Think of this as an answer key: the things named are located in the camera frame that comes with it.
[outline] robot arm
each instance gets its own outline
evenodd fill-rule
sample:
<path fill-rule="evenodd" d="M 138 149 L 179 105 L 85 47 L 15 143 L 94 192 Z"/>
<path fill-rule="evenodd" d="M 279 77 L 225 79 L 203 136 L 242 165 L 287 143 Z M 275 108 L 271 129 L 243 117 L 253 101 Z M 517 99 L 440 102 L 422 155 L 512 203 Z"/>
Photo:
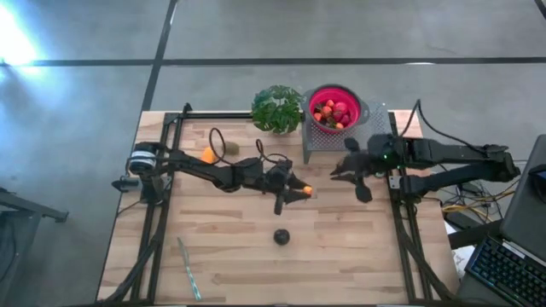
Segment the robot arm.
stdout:
<path fill-rule="evenodd" d="M 394 177 L 391 185 L 399 188 L 402 198 L 409 201 L 419 201 L 429 191 L 458 183 L 476 179 L 508 182 L 520 174 L 504 146 L 444 145 L 426 138 L 374 135 L 368 141 L 367 150 L 361 150 L 354 139 L 346 139 L 346 147 L 350 153 L 330 175 L 332 180 L 355 183 L 357 197 L 363 202 L 372 199 L 371 191 L 363 184 L 364 177 L 401 167 L 422 170 L 442 163 L 468 164 L 428 177 Z"/>
<path fill-rule="evenodd" d="M 161 158 L 160 152 L 169 154 Z M 217 166 L 187 155 L 178 149 L 169 149 L 158 142 L 138 143 L 129 159 L 129 171 L 142 181 L 142 197 L 149 204 L 157 204 L 164 197 L 164 183 L 160 178 L 168 171 L 181 171 L 212 184 L 226 193 L 239 188 L 250 188 L 276 195 L 275 214 L 281 215 L 282 205 L 311 196 L 301 190 L 309 185 L 292 172 L 292 161 L 281 159 L 264 172 L 262 158 L 248 158 L 231 165 Z"/>

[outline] wooden table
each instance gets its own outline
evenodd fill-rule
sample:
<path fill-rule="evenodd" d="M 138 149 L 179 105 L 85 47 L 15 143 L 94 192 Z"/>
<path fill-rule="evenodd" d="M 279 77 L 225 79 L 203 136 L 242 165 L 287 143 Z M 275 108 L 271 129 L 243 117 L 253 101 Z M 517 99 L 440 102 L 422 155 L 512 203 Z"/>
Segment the wooden table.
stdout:
<path fill-rule="evenodd" d="M 396 111 L 404 128 L 410 111 Z M 164 112 L 142 114 L 136 142 L 158 141 Z M 294 172 L 310 183 L 317 197 L 285 206 L 273 214 L 274 196 L 241 189 L 225 194 L 211 183 L 177 173 L 161 259 L 157 304 L 375 304 L 406 303 L 402 266 L 385 178 L 366 178 L 374 199 L 359 202 L 354 186 L 329 180 L 344 153 L 314 153 L 304 165 L 299 130 L 273 136 L 245 119 L 185 120 L 181 149 L 200 156 L 208 131 L 219 128 L 241 146 L 233 161 L 257 156 L 256 138 L 265 152 L 286 154 Z M 406 136 L 421 136 L 417 119 Z M 120 209 L 140 192 L 123 195 Z M 439 205 L 423 201 L 417 220 L 425 257 L 446 286 L 458 287 L 455 265 Z M 111 294 L 137 259 L 145 206 L 125 211 L 115 222 L 98 298 Z M 288 229 L 286 246 L 273 241 L 276 229 Z M 177 247 L 188 248 L 191 269 L 203 299 L 197 303 Z M 148 288 L 151 261 L 142 289 Z M 412 271 L 420 297 L 417 268 Z"/>

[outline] black keyboard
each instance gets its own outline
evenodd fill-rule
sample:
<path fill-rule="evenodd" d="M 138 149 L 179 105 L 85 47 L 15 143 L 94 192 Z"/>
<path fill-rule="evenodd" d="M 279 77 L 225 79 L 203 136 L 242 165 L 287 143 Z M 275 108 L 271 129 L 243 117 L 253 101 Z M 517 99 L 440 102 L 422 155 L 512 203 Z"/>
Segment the black keyboard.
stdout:
<path fill-rule="evenodd" d="M 511 304 L 546 306 L 546 269 L 490 237 L 476 248 L 465 270 Z"/>

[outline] black ball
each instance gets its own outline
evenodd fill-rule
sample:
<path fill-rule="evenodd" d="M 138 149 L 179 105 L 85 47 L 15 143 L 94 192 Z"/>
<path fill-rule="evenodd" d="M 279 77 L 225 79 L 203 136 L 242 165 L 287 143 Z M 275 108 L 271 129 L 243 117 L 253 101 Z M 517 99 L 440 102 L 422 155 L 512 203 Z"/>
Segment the black ball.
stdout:
<path fill-rule="evenodd" d="M 286 229 L 277 229 L 273 234 L 273 240 L 280 246 L 286 245 L 290 241 L 290 233 Z"/>

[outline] green plant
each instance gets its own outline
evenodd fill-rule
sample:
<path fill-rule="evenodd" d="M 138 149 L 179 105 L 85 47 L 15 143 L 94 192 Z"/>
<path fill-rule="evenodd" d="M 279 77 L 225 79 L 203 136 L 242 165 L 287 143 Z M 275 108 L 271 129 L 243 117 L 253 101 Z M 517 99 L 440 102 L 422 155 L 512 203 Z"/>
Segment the green plant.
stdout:
<path fill-rule="evenodd" d="M 273 85 L 254 97 L 253 122 L 262 131 L 288 133 L 296 130 L 300 121 L 299 104 L 303 97 L 294 89 Z"/>

